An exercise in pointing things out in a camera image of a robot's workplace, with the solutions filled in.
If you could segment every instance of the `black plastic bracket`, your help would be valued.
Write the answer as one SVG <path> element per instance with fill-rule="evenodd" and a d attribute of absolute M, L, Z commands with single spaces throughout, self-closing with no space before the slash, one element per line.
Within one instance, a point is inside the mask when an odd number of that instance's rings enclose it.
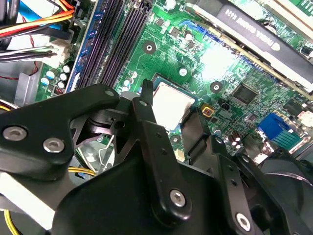
<path fill-rule="evenodd" d="M 40 180 L 62 177 L 74 153 L 73 133 L 78 131 L 71 121 L 114 108 L 118 101 L 112 88 L 95 85 L 2 114 L 0 170 Z M 10 126 L 24 129 L 26 137 L 20 141 L 4 138 L 4 130 Z M 60 153 L 46 151 L 43 144 L 49 138 L 60 139 L 64 149 Z"/>

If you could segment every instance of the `capacitor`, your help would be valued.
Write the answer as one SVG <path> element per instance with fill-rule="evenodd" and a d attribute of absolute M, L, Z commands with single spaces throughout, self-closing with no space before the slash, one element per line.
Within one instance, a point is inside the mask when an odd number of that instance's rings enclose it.
<path fill-rule="evenodd" d="M 168 10 L 173 10 L 176 6 L 176 1 L 175 0 L 166 0 L 165 6 Z"/>
<path fill-rule="evenodd" d="M 65 87 L 64 82 L 58 82 L 58 87 L 63 89 Z"/>
<path fill-rule="evenodd" d="M 300 52 L 306 56 L 313 57 L 313 48 L 312 47 L 302 47 Z"/>
<path fill-rule="evenodd" d="M 220 129 L 219 126 L 214 126 L 214 127 L 212 128 L 212 131 L 213 131 L 213 134 L 214 134 L 214 135 L 216 135 L 216 136 L 218 136 L 218 137 L 221 137 L 222 131 L 221 131 L 221 129 Z"/>
<path fill-rule="evenodd" d="M 127 91 L 129 91 L 128 87 L 122 87 L 122 92 L 127 92 Z"/>
<path fill-rule="evenodd" d="M 236 141 L 236 142 L 239 142 L 240 141 L 240 135 L 239 135 L 239 133 L 238 133 L 238 131 L 233 131 L 232 132 L 232 135 L 233 135 L 233 138 L 234 138 L 234 140 Z"/>
<path fill-rule="evenodd" d="M 194 36 L 192 35 L 192 33 L 189 30 L 187 30 L 184 32 L 184 37 L 186 40 L 192 40 Z"/>
<path fill-rule="evenodd" d="M 42 79 L 40 79 L 40 82 L 44 85 L 44 86 L 48 86 L 50 84 L 49 80 L 46 77 L 43 77 Z"/>
<path fill-rule="evenodd" d="M 45 73 L 46 76 L 49 78 L 49 79 L 54 79 L 56 78 L 56 76 L 59 75 L 59 71 L 57 69 L 50 69 L 48 72 Z"/>
<path fill-rule="evenodd" d="M 129 80 L 125 80 L 123 84 L 125 87 L 131 87 L 131 82 Z"/>
<path fill-rule="evenodd" d="M 67 76 L 66 73 L 63 72 L 63 73 L 60 74 L 60 80 L 61 81 L 65 82 L 65 81 L 67 81 L 67 79 L 68 79 L 68 76 Z"/>
<path fill-rule="evenodd" d="M 186 76 L 187 75 L 187 69 L 185 67 L 182 67 L 179 69 L 180 76 Z"/>
<path fill-rule="evenodd" d="M 237 145 L 237 142 L 232 135 L 228 136 L 228 141 L 231 143 L 232 146 Z"/>
<path fill-rule="evenodd" d="M 65 73 L 70 73 L 72 71 L 74 62 L 73 61 L 69 61 L 67 62 L 65 65 L 63 65 L 62 70 Z"/>

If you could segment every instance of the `black microchip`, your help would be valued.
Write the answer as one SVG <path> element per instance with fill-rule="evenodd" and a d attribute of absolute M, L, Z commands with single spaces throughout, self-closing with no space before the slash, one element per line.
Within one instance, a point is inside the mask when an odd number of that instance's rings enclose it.
<path fill-rule="evenodd" d="M 257 117 L 257 116 L 256 116 L 255 114 L 250 114 L 250 116 L 249 116 L 248 119 L 249 119 L 250 121 L 254 121 L 254 120 L 256 119 L 256 117 Z"/>
<path fill-rule="evenodd" d="M 257 92 L 245 85 L 240 85 L 233 94 L 233 98 L 243 105 L 248 105 L 257 96 Z"/>
<path fill-rule="evenodd" d="M 158 26 L 162 26 L 163 23 L 164 23 L 164 20 L 162 20 L 162 19 L 158 19 L 158 21 L 156 22 L 156 24 L 157 24 Z"/>
<path fill-rule="evenodd" d="M 302 111 L 302 105 L 298 102 L 294 101 L 294 99 L 290 99 L 284 106 L 284 109 L 287 110 L 293 116 L 298 116 Z"/>
<path fill-rule="evenodd" d="M 195 45 L 195 43 L 190 42 L 190 43 L 189 43 L 189 45 L 188 45 L 188 48 L 189 48 L 189 49 L 191 49 L 191 48 L 193 48 L 193 47 L 194 47 L 194 45 Z"/>
<path fill-rule="evenodd" d="M 173 27 L 171 33 L 172 36 L 177 37 L 179 35 L 179 29 Z"/>
<path fill-rule="evenodd" d="M 52 90 L 53 90 L 53 88 L 54 88 L 54 86 L 53 86 L 53 85 L 51 85 L 51 84 L 49 84 L 49 85 L 48 85 L 48 90 L 52 91 Z"/>
<path fill-rule="evenodd" d="M 218 121 L 217 118 L 214 118 L 214 117 L 213 117 L 213 118 L 211 119 L 211 122 L 212 122 L 212 123 L 216 123 L 217 121 Z"/>

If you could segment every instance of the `chip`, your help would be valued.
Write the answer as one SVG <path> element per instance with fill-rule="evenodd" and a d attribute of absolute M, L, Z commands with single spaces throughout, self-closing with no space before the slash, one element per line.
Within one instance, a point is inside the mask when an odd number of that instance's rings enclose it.
<path fill-rule="evenodd" d="M 212 123 L 216 123 L 217 121 L 218 121 L 217 118 L 214 118 L 214 117 L 213 117 L 213 118 L 211 119 L 211 122 L 212 122 Z"/>
<path fill-rule="evenodd" d="M 298 116 L 303 111 L 302 105 L 294 101 L 293 99 L 290 99 L 283 106 L 283 108 L 286 109 L 287 112 L 290 113 L 292 116 Z"/>
<path fill-rule="evenodd" d="M 195 99 L 178 88 L 160 82 L 153 95 L 153 112 L 156 122 L 169 130 L 175 130 Z"/>
<path fill-rule="evenodd" d="M 254 100 L 257 94 L 252 88 L 242 84 L 237 87 L 231 99 L 239 104 L 248 105 Z"/>
<path fill-rule="evenodd" d="M 190 43 L 189 43 L 189 45 L 188 45 L 188 48 L 189 48 L 189 49 L 191 49 L 191 48 L 193 48 L 193 47 L 194 47 L 194 45 L 195 45 L 195 43 L 190 42 Z"/>
<path fill-rule="evenodd" d="M 156 24 L 157 24 L 158 26 L 162 26 L 163 23 L 164 23 L 164 20 L 162 20 L 162 19 L 158 19 L 158 21 L 156 22 Z"/>
<path fill-rule="evenodd" d="M 177 37 L 179 35 L 179 29 L 173 27 L 172 30 L 170 31 L 170 34 L 174 37 Z"/>
<path fill-rule="evenodd" d="M 256 116 L 255 114 L 250 114 L 249 117 L 248 117 L 248 119 L 249 119 L 250 121 L 255 121 L 256 118 L 257 118 L 257 116 Z"/>

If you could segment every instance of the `motherboard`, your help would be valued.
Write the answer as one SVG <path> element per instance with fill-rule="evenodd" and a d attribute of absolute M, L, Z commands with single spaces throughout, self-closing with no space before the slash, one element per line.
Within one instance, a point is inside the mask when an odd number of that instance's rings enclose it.
<path fill-rule="evenodd" d="M 260 1 L 232 0 L 258 26 L 272 37 L 276 35 L 284 43 L 280 48 L 292 52 L 281 59 L 268 53 L 262 57 L 258 48 L 227 33 L 231 25 L 223 29 L 225 24 L 208 21 L 201 2 L 99 0 L 92 4 L 84 39 L 70 58 L 58 68 L 44 65 L 42 77 L 51 70 L 55 76 L 49 85 L 39 84 L 36 100 L 97 83 L 109 85 L 119 94 L 140 95 L 143 80 L 152 80 L 156 120 L 168 131 L 180 161 L 188 160 L 180 123 L 195 108 L 202 110 L 211 133 L 224 140 L 231 154 L 248 151 L 259 139 L 268 149 L 284 146 L 291 152 L 310 142 L 312 81 L 307 82 L 305 73 L 313 70 L 311 40 Z M 303 7 L 302 2 L 291 1 L 311 16 L 313 10 Z M 224 14 L 252 33 L 255 27 L 232 7 Z M 271 44 L 276 53 L 275 43 L 265 33 L 260 34 L 259 39 Z M 280 62 L 291 64 L 285 69 Z M 301 71 L 292 68 L 297 63 L 303 65 Z M 63 71 L 67 64 L 71 73 Z M 287 126 L 271 138 L 266 125 L 278 122 Z"/>

